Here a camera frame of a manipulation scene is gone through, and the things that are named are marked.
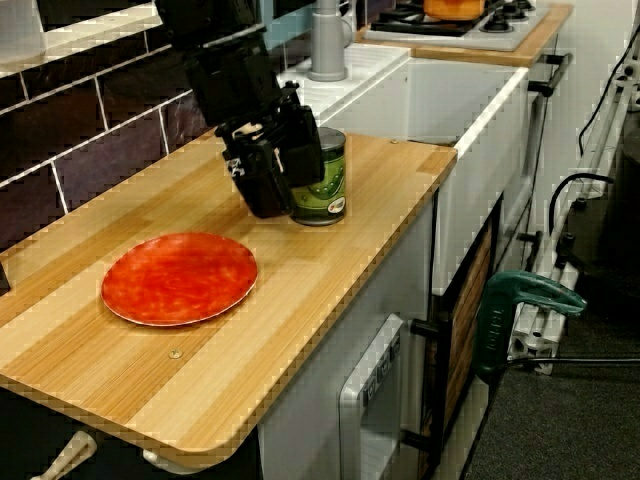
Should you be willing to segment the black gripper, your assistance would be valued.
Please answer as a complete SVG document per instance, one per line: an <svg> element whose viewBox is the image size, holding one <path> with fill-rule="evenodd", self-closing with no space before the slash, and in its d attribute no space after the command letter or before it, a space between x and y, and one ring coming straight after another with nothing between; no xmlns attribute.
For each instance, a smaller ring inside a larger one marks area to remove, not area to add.
<svg viewBox="0 0 640 480"><path fill-rule="evenodd" d="M292 213L292 187L323 179L315 118L286 83L266 94L226 95L214 105L215 134L226 146L226 167L251 213L272 218Z"/></svg>

